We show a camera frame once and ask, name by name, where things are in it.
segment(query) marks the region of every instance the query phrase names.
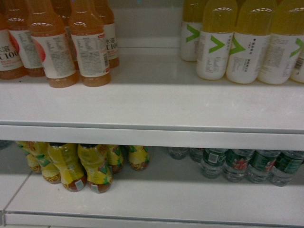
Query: yellow juice bottle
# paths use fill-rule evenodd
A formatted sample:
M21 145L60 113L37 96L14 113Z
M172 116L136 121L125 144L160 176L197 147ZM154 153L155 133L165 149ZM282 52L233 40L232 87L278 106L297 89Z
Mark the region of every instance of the yellow juice bottle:
M226 70L230 81L248 84L257 78L275 8L275 0L247 0L241 7Z
M93 0L73 0L69 22L83 84L103 86L111 81L103 21Z
M199 77L223 77L238 15L235 0L210 0L206 4L200 32L196 72Z
M31 77L45 76L38 52L31 38L27 20L29 12L25 0L5 0L9 33L24 67Z
M276 8L258 80L274 85L288 80L304 46L303 21L303 0L283 0Z
M184 61L196 61L206 3L207 0L184 1L180 36L180 57Z
M119 65L114 14L107 0L95 0L95 10L104 22L104 34L110 68Z
M36 45L49 85L64 88L76 84L79 75L69 49L65 26L50 0L27 0L28 28Z

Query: orange juice bottle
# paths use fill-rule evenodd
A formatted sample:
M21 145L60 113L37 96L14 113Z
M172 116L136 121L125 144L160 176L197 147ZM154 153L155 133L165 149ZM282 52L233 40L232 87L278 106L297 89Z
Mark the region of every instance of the orange juice bottle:
M76 50L75 46L72 40L72 35L71 35L71 30L70 27L68 26L68 21L70 19L72 9L71 9L71 4L70 0L52 0L52 5L55 13L62 19L66 33L67 33L67 39L68 39L68 44L70 46L70 50L72 52L72 57L73 61L75 64L75 68L78 70L78 63L77 63L77 58L76 58Z
M73 0L70 29L83 84L103 86L111 81L103 21L93 0Z
M95 10L104 22L104 34L110 68L119 65L114 14L107 0L95 0Z
M5 17L0 14L0 79L15 79L26 74L19 53L10 41Z
M36 45L49 85L64 88L78 82L65 26L54 12L50 0L27 0L28 27Z
M28 30L29 12L25 0L5 0L9 33L24 67L31 77L45 76L38 52Z

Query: store shelf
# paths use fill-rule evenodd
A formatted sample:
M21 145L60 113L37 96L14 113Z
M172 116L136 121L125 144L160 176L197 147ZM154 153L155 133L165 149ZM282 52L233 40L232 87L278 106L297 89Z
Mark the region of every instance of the store shelf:
M304 226L304 166L290 185L204 178L189 157L150 147L145 171L126 165L104 194L71 193L32 174L7 208L7 224L101 227Z

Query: orange juice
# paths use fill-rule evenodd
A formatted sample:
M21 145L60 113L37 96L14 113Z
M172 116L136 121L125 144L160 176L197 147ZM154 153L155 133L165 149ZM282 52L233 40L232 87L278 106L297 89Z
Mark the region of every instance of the orange juice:
M54 12L50 0L27 0L28 27L36 45L49 85L64 88L78 82L65 26Z
M114 68L119 65L114 14L108 6L107 0L95 0L95 10L104 22L105 42L110 68Z
M69 22L83 84L103 86L111 81L103 21L93 0L73 0Z

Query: white label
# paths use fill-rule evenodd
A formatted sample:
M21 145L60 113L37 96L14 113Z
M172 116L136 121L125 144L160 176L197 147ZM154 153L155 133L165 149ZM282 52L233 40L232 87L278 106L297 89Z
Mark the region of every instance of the white label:
M272 34L258 79L271 84L284 83L303 48L303 40L304 36Z
M65 34L32 38L48 78L64 78L76 72Z
M22 66L19 53L10 42L9 31L0 30L0 71L14 70Z
M80 74L84 77L100 77L110 71L105 34L89 36L72 35L76 47Z
M195 62L197 46L200 40L201 23L185 22L181 24L180 57L185 61Z
M31 32L28 30L10 30L9 32L13 37L24 67L27 69L42 68L38 52L31 37Z
M201 31L196 70L200 77L216 80L223 77L229 57L233 33Z
M260 71L270 35L235 33L227 66L227 78L237 83L251 83Z
M115 24L104 25L104 33L108 58L115 59L118 57Z

